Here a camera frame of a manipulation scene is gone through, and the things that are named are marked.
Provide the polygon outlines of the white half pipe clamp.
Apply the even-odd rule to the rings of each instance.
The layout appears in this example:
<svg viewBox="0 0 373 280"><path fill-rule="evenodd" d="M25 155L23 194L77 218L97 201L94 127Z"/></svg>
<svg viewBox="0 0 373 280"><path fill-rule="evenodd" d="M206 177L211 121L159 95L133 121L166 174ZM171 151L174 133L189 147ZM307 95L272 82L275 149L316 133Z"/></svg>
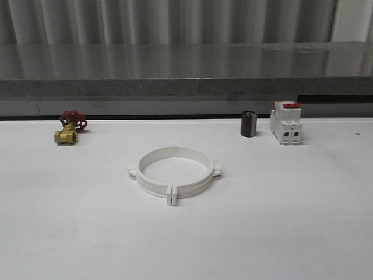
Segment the white half pipe clamp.
<svg viewBox="0 0 373 280"><path fill-rule="evenodd" d="M177 158L190 159L204 165L207 171L201 178L192 183L170 185L167 204L173 207L177 205L178 198L188 198L203 192L211 185L214 177L223 174L221 164L215 163L207 154L197 149L175 146L174 154Z"/></svg>
<svg viewBox="0 0 373 280"><path fill-rule="evenodd" d="M172 183L162 183L148 178L143 173L143 169L158 160L175 158L177 155L176 146L167 146L153 150L144 155L137 163L130 164L128 174L134 176L138 186L145 192L167 199L167 205L177 205L177 189Z"/></svg>

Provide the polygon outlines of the grey stone counter ledge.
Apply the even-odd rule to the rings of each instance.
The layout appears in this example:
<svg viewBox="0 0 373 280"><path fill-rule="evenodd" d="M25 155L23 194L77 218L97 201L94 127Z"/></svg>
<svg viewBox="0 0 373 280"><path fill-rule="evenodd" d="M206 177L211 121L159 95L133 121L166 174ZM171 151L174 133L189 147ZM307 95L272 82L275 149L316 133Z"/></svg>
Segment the grey stone counter ledge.
<svg viewBox="0 0 373 280"><path fill-rule="evenodd" d="M1 117L372 116L372 44L3 44Z"/></svg>

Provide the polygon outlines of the brass valve with red handwheel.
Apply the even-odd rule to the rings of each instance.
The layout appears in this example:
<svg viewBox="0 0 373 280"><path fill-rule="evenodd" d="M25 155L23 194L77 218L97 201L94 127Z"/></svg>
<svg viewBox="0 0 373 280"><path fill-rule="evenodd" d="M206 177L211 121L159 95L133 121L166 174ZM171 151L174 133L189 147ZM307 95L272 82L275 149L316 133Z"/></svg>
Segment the brass valve with red handwheel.
<svg viewBox="0 0 373 280"><path fill-rule="evenodd" d="M76 133L83 131L87 126L85 115L76 110L65 111L59 120L63 129L55 132L55 143L58 145L75 144L77 140Z"/></svg>

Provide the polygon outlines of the white circuit breaker red switch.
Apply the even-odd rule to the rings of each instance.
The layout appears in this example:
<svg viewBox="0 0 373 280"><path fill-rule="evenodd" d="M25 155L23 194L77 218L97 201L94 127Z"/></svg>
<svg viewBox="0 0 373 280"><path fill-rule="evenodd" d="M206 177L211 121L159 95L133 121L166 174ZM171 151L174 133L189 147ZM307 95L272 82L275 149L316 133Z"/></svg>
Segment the white circuit breaker red switch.
<svg viewBox="0 0 373 280"><path fill-rule="evenodd" d="M276 101L270 114L270 130L281 145L299 145L302 137L301 104Z"/></svg>

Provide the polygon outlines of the dark cylindrical capacitor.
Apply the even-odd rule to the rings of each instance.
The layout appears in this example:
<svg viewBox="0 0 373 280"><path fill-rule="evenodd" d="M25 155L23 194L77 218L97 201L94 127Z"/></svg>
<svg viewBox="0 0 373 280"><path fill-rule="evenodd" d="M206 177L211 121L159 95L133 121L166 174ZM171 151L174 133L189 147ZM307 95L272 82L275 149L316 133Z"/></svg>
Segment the dark cylindrical capacitor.
<svg viewBox="0 0 373 280"><path fill-rule="evenodd" d="M252 138L256 135L257 114L253 111L241 113L241 135Z"/></svg>

